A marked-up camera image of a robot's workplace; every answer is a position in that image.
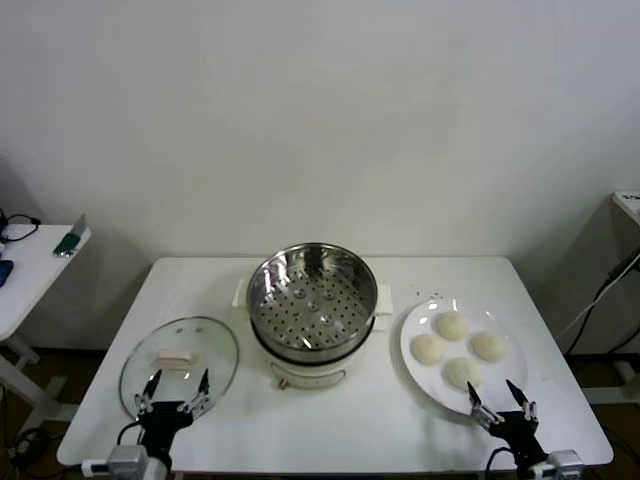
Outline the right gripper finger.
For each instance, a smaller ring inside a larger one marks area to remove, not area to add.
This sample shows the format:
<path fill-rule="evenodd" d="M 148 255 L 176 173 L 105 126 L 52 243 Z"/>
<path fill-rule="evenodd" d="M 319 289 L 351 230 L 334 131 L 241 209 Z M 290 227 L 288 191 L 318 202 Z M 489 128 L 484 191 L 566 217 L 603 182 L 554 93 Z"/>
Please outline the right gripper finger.
<path fill-rule="evenodd" d="M 491 429 L 503 422 L 501 415 L 482 403 L 476 389 L 470 382 L 467 383 L 467 389 L 471 403 L 471 416 L 483 429 Z"/>
<path fill-rule="evenodd" d="M 514 400 L 521 408 L 526 421 L 534 424 L 538 424 L 537 405 L 535 402 L 531 402 L 525 395 L 524 391 L 516 386 L 509 379 L 506 380 L 506 384 L 511 392 Z"/>

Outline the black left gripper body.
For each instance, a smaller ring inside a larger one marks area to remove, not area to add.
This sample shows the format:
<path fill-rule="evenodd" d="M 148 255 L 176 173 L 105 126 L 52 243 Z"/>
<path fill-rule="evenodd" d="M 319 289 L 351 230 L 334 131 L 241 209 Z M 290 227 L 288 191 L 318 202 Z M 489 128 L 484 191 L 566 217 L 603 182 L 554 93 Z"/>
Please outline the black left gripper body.
<path fill-rule="evenodd" d="M 182 407 L 181 401 L 160 401 L 141 413 L 143 435 L 141 444 L 147 455 L 162 463 L 171 463 L 170 450 L 178 431 L 190 427 L 193 414 Z"/>

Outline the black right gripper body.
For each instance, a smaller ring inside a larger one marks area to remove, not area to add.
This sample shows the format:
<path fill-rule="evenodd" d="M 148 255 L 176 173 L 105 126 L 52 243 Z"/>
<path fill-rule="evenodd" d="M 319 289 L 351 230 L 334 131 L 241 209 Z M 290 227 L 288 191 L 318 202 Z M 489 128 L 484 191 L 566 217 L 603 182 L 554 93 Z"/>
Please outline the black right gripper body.
<path fill-rule="evenodd" d="M 489 434 L 504 440 L 516 465 L 534 465 L 546 461 L 548 454 L 535 437 L 538 422 L 527 419 L 522 411 L 499 412 L 501 420 L 489 426 Z"/>

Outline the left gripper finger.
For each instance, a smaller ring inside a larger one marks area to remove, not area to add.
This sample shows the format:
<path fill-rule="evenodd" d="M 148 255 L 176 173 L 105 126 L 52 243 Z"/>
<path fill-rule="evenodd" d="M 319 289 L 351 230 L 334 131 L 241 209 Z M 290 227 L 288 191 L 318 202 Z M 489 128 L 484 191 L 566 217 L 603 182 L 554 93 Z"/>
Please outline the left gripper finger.
<path fill-rule="evenodd" d="M 209 369 L 205 369 L 195 396 L 182 406 L 182 411 L 191 416 L 204 415 L 213 406 L 209 389 Z"/>
<path fill-rule="evenodd" d="M 157 370 L 149 377 L 143 391 L 134 396 L 134 405 L 137 411 L 145 411 L 151 405 L 151 400 L 160 383 L 160 379 L 161 370 Z"/>

